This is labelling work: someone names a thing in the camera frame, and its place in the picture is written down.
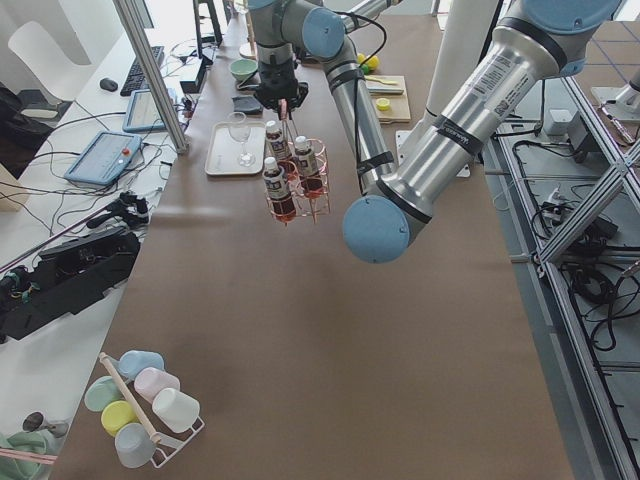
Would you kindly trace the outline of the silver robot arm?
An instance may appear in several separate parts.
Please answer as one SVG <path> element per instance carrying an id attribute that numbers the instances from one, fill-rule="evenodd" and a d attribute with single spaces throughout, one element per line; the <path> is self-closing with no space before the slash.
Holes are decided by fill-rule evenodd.
<path id="1" fill-rule="evenodd" d="M 382 136 L 350 33 L 366 1 L 340 14 L 308 1 L 252 1 L 259 60 L 256 97 L 268 109 L 298 107 L 307 87 L 295 77 L 301 49 L 322 66 L 356 157 L 361 197 L 343 219 L 349 250 L 369 263 L 400 257 L 431 220 L 437 197 L 541 80 L 579 73 L 586 46 L 617 10 L 614 1 L 517 1 L 497 23 L 486 57 L 396 163 Z"/>

